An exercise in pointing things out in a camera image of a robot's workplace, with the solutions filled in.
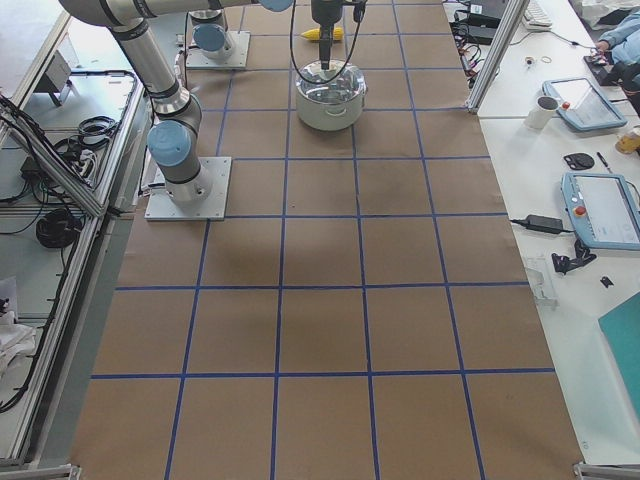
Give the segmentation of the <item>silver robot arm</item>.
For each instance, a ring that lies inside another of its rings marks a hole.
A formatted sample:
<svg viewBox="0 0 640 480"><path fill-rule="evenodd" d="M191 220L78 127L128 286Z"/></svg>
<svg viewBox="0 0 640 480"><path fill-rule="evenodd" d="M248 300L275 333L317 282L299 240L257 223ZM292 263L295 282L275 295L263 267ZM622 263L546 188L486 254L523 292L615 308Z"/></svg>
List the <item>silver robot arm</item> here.
<svg viewBox="0 0 640 480"><path fill-rule="evenodd" d="M228 23L223 9L194 10L189 12L192 38L205 57L219 61L227 59L234 44L228 34Z"/></svg>
<svg viewBox="0 0 640 480"><path fill-rule="evenodd" d="M164 58L147 20L170 13L207 14L205 20L225 34L215 15L244 1L63 1L74 18L107 28L144 84L159 123L147 136L148 150L165 180L169 197L191 203L210 195L213 175L196 152L202 119L199 101L184 87Z"/></svg>

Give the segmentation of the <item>person blue sleeve arm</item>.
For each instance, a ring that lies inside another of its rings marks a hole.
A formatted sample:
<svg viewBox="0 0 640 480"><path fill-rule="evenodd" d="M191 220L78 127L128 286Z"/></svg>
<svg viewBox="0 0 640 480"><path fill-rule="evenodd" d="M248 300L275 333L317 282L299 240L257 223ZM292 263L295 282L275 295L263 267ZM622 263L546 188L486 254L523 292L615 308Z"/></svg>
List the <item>person blue sleeve arm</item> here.
<svg viewBox="0 0 640 480"><path fill-rule="evenodd" d="M613 63L639 62L639 12L629 14L613 30L605 32L595 43L600 52L608 52Z"/></svg>

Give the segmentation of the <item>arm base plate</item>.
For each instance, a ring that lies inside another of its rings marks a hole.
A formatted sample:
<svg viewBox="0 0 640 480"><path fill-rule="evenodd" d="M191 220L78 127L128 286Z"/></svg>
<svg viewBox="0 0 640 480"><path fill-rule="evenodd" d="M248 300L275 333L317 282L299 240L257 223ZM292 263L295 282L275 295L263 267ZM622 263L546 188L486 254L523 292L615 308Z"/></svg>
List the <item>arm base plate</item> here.
<svg viewBox="0 0 640 480"><path fill-rule="evenodd" d="M200 157L200 172L184 184L167 183L156 169L145 218L149 221L225 218L232 170L231 157Z"/></svg>
<svg viewBox="0 0 640 480"><path fill-rule="evenodd" d="M195 33L186 60L188 69L244 70L250 44L248 31Z"/></svg>

